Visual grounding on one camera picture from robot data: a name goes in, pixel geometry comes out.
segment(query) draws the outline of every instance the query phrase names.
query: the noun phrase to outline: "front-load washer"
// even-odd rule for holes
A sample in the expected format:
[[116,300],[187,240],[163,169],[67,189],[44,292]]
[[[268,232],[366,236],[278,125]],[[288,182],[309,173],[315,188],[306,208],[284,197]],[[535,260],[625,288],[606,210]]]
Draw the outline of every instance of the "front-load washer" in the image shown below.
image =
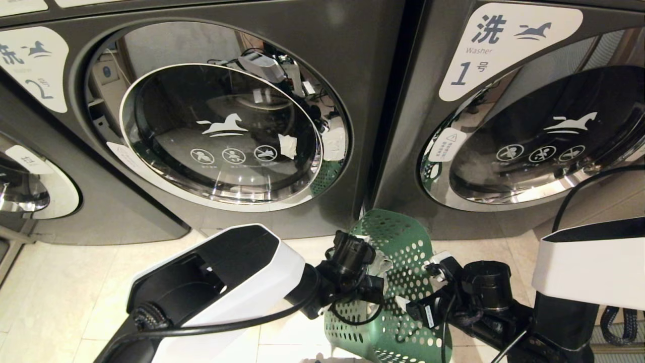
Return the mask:
[[645,3],[566,3],[426,3],[373,206],[440,240],[514,236],[642,156]]
[[330,235],[361,211],[403,5],[51,6],[0,20],[24,62],[0,65],[192,227]]
[[189,228],[110,165],[30,109],[0,74],[0,225],[42,242],[133,244],[180,238]]

